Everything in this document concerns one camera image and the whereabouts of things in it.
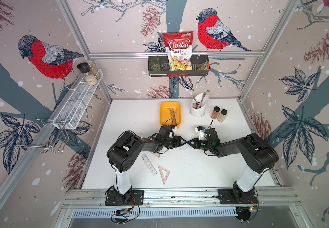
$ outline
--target wallpaper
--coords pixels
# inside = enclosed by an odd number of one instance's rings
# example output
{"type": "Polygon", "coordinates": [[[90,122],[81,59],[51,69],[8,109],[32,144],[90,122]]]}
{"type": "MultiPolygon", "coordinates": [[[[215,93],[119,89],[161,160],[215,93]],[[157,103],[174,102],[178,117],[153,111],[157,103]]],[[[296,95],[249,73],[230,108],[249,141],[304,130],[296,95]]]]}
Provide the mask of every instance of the wallpaper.
{"type": "Polygon", "coordinates": [[[329,1],[301,1],[245,105],[315,227],[329,227],[329,1]]]}
{"type": "MultiPolygon", "coordinates": [[[[0,0],[0,185],[27,150],[16,144],[30,145],[39,134],[43,125],[34,121],[49,118],[76,80],[82,57],[55,1],[0,0]]],[[[37,156],[1,214],[0,227],[47,227],[57,218],[59,203],[43,207],[37,201],[46,205],[77,188],[106,107],[97,90],[78,127],[67,131],[64,153],[37,156]]],[[[54,130],[47,143],[54,147],[61,139],[54,130]]]]}
{"type": "MultiPolygon", "coordinates": [[[[90,52],[163,52],[162,33],[182,31],[194,31],[192,47],[196,52],[263,50],[287,1],[69,0],[68,3],[90,52]]],[[[148,98],[159,97],[161,92],[165,97],[191,97],[207,89],[212,97],[237,97],[256,61],[256,58],[211,58],[206,77],[156,79],[148,78],[147,59],[96,62],[110,71],[110,75],[105,74],[108,84],[125,90],[113,92],[113,98],[148,98]],[[138,72],[135,82],[133,72],[138,72]],[[151,94],[137,94],[133,90],[148,90],[151,94]]]]}

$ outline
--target bird beak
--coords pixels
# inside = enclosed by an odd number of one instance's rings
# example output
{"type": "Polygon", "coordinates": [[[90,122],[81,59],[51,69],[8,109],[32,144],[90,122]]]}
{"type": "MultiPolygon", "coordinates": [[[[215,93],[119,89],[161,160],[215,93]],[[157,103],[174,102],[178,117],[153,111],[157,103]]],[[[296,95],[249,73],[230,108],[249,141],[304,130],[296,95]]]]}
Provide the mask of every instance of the bird beak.
{"type": "Polygon", "coordinates": [[[24,56],[24,51],[23,51],[23,50],[20,50],[20,55],[21,55],[22,58],[25,57],[25,56],[24,56]]]}

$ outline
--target fork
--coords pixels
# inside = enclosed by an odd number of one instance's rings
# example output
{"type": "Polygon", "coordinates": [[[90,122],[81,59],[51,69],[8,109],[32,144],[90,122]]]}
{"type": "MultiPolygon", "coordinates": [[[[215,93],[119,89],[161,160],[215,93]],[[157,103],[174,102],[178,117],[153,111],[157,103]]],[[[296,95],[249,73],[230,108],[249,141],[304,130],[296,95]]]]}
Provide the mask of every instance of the fork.
{"type": "Polygon", "coordinates": [[[201,99],[201,102],[199,103],[199,108],[201,107],[201,104],[202,104],[202,101],[204,100],[204,97],[208,94],[210,92],[210,90],[207,90],[207,91],[205,91],[205,93],[203,93],[203,95],[202,95],[202,99],[201,99]]]}

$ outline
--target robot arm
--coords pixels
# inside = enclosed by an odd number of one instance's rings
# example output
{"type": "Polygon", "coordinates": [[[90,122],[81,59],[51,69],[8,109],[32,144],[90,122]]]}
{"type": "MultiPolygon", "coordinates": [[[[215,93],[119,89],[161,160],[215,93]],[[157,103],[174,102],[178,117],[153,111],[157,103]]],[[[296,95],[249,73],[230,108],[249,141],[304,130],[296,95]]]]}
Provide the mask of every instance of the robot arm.
{"type": "Polygon", "coordinates": [[[247,163],[242,175],[233,184],[233,198],[237,202],[253,194],[254,185],[279,159],[278,154],[255,133],[226,143],[220,143],[214,128],[205,130],[204,135],[204,140],[195,138],[187,143],[195,149],[209,150],[219,158],[241,153],[247,163]]]}
{"type": "Polygon", "coordinates": [[[131,131],[126,131],[106,154],[115,170],[116,187],[119,194],[126,195],[125,198],[130,196],[129,169],[141,151],[157,153],[163,147],[172,149],[184,144],[186,144],[186,140],[181,136],[173,135],[172,126],[162,125],[158,133],[148,138],[139,137],[131,131]]]}

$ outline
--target spice jar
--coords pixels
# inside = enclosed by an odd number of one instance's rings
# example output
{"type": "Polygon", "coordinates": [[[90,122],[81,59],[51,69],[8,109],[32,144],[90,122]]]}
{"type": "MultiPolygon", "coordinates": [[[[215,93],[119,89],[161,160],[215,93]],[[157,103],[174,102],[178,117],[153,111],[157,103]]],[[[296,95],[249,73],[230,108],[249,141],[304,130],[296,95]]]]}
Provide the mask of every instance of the spice jar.
{"type": "Polygon", "coordinates": [[[97,79],[95,75],[90,72],[90,68],[87,62],[83,62],[77,65],[77,68],[81,71],[84,75],[85,81],[88,85],[96,85],[97,79]]]}
{"type": "Polygon", "coordinates": [[[90,71],[93,75],[96,75],[96,79],[100,79],[101,75],[98,74],[98,68],[97,66],[94,64],[93,61],[89,60],[87,61],[87,64],[89,65],[90,71]]]}
{"type": "Polygon", "coordinates": [[[213,113],[211,114],[211,118],[214,119],[214,120],[216,120],[216,118],[219,115],[219,111],[220,111],[220,107],[215,106],[214,107],[214,110],[213,110],[213,113]]]}
{"type": "Polygon", "coordinates": [[[226,114],[228,113],[227,110],[222,109],[219,116],[218,116],[218,121],[223,122],[225,120],[226,114]]]}

